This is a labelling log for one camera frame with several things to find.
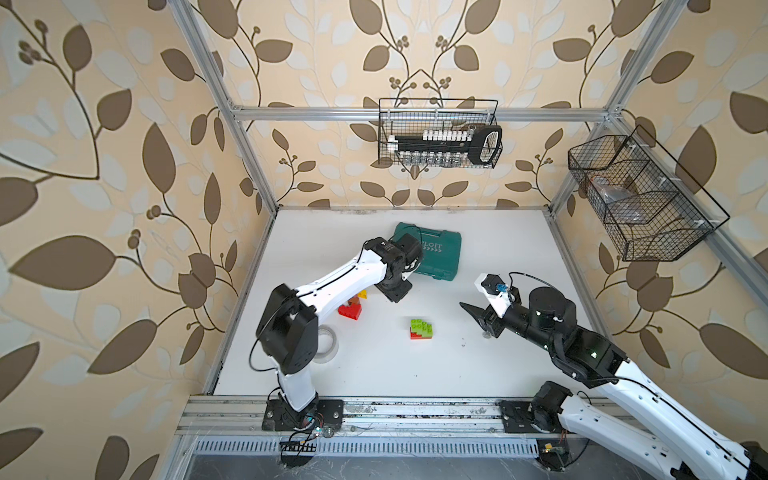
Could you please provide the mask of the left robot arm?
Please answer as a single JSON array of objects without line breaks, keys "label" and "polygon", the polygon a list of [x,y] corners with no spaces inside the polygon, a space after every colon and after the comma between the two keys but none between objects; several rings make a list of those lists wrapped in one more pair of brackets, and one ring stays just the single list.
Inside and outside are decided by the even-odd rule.
[{"label": "left robot arm", "polygon": [[310,363],[318,352],[323,321],[371,286],[390,302],[399,302],[411,290],[409,276],[422,259],[422,243],[411,234],[376,237],[331,273],[297,288],[280,284],[272,290],[256,339],[276,369],[283,401],[291,412],[306,415],[317,403]]}]

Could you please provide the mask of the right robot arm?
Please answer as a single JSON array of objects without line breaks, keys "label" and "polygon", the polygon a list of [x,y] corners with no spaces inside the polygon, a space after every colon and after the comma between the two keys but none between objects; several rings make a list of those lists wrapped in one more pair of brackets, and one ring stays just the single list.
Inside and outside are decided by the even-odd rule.
[{"label": "right robot arm", "polygon": [[510,331],[541,348],[559,371],[608,398],[640,424],[618,420],[547,381],[529,407],[538,430],[562,428],[581,435],[656,479],[766,478],[765,450],[717,433],[669,398],[612,341],[580,326],[575,304],[559,290],[538,287],[523,303],[518,289],[497,275],[481,277],[476,287],[488,307],[460,306],[484,332],[499,337]]}]

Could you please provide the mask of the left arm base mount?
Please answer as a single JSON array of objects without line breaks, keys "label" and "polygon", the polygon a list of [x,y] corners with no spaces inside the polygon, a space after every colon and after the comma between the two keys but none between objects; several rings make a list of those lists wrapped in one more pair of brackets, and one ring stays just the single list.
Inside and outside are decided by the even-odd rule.
[{"label": "left arm base mount", "polygon": [[308,432],[319,428],[333,436],[342,427],[345,403],[341,399],[315,399],[305,409],[294,410],[281,398],[267,402],[261,428],[268,432]]}]

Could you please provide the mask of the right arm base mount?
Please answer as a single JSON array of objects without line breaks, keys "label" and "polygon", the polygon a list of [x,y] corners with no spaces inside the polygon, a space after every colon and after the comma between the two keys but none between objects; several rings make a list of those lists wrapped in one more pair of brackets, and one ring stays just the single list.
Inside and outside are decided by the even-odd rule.
[{"label": "right arm base mount", "polygon": [[543,400],[501,400],[497,403],[507,434],[557,434],[567,430],[560,421],[561,405]]}]

